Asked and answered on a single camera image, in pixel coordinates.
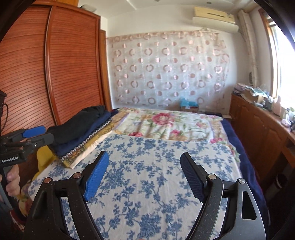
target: box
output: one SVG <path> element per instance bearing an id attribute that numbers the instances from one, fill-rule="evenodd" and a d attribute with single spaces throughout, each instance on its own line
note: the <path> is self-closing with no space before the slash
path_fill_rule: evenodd
<path id="1" fill-rule="evenodd" d="M 250 100 L 251 102 L 257 102 L 257 103 L 262 103 L 262 101 L 264 100 L 264 97 L 263 96 L 253 96 L 251 94 L 250 91 L 246 90 L 242 93 L 242 95 L 244 95 L 248 100 Z"/>
<path id="2" fill-rule="evenodd" d="M 182 106 L 180 109 L 183 112 L 190 112 L 190 113 L 198 113 L 199 111 L 199 107 L 192 107 L 192 106 L 189 106 L 189 107 Z"/>

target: bed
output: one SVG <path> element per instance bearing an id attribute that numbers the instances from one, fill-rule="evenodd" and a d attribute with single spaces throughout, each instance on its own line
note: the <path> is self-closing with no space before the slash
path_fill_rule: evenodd
<path id="1" fill-rule="evenodd" d="M 30 197 L 34 199 L 45 177 L 68 178 L 106 150 L 109 167 L 96 196 L 88 202 L 102 236 L 185 239 L 201 209 L 179 165 L 180 155 L 189 152 L 208 173 L 223 180 L 244 177 L 264 217 L 266 204 L 254 170 L 226 120 L 187 112 L 122 108 L 113 122 L 110 135 L 74 169 L 56 161 L 49 165 L 31 183 Z M 77 238 L 67 199 L 62 202 L 69 232 Z M 223 199 L 212 238 L 219 234 L 225 207 Z"/>

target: blue floral bedsheet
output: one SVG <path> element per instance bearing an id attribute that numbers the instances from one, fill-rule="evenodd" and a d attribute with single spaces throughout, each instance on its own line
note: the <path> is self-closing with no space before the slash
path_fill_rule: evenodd
<path id="1" fill-rule="evenodd" d="M 241 177 L 231 150 L 223 144 L 113 134 L 75 169 L 64 168 L 58 162 L 49 165 L 32 182 L 30 197 L 34 199 L 45 177 L 61 180 L 81 172 L 102 150 L 109 154 L 109 166 L 96 196 L 87 205 L 105 240 L 186 238 L 202 204 L 194 198 L 180 167 L 179 158 L 184 152 L 223 180 Z M 78 239 L 67 199 L 62 202 L 69 232 Z M 225 207 L 223 199 L 212 238 L 219 234 Z"/>

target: cabinet door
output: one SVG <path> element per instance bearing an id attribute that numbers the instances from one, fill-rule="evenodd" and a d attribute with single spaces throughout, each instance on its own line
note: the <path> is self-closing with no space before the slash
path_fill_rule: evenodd
<path id="1" fill-rule="evenodd" d="M 248 140 L 246 134 L 251 121 L 250 111 L 246 105 L 241 106 L 238 111 L 240 111 L 240 113 L 235 121 L 235 132 L 244 145 L 244 143 Z"/>
<path id="2" fill-rule="evenodd" d="M 259 149 L 262 146 L 267 127 L 258 114 L 253 114 L 252 121 L 249 122 L 249 138 L 244 143 L 244 148 L 248 153 L 249 160 L 254 163 Z"/>
<path id="3" fill-rule="evenodd" d="M 53 6 L 47 28 L 45 69 L 58 125 L 83 108 L 103 105 L 99 16 L 68 9 L 66 5 Z"/>
<path id="4" fill-rule="evenodd" d="M 108 111 L 112 110 L 109 77 L 108 77 L 108 65 L 106 57 L 106 31 L 99 31 L 99 62 L 100 62 L 100 75 L 102 88 L 104 90 L 105 105 Z"/>
<path id="5" fill-rule="evenodd" d="M 283 144 L 283 137 L 280 136 L 277 130 L 269 128 L 259 150 L 258 157 L 253 163 L 261 180 L 266 177 L 269 170 L 273 167 Z"/>
<path id="6" fill-rule="evenodd" d="M 5 103 L 9 106 L 8 120 L 1 134 L 54 125 L 44 75 L 49 14 L 47 7 L 29 7 L 0 43 L 0 89 L 7 94 Z M 5 118 L 4 107 L 2 123 Z"/>
<path id="7" fill-rule="evenodd" d="M 237 120 L 239 118 L 240 108 L 241 108 L 241 100 L 239 98 L 240 97 L 232 95 L 232 98 L 230 101 L 230 116 L 232 117 L 231 124 L 234 129 L 237 125 Z"/>

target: black cloth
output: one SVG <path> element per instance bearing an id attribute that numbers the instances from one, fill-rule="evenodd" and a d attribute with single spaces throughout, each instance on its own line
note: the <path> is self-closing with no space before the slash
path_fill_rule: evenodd
<path id="1" fill-rule="evenodd" d="M 64 124 L 49 127 L 47 133 L 51 133 L 54 136 L 52 145 L 63 144 L 80 137 L 105 111 L 105 106 L 84 108 Z"/>
<path id="2" fill-rule="evenodd" d="M 119 108 L 115 108 L 115 109 L 113 109 L 112 111 L 111 111 L 111 117 L 112 116 L 115 116 L 116 114 L 118 114 L 119 113 L 119 110 L 118 110 Z"/>

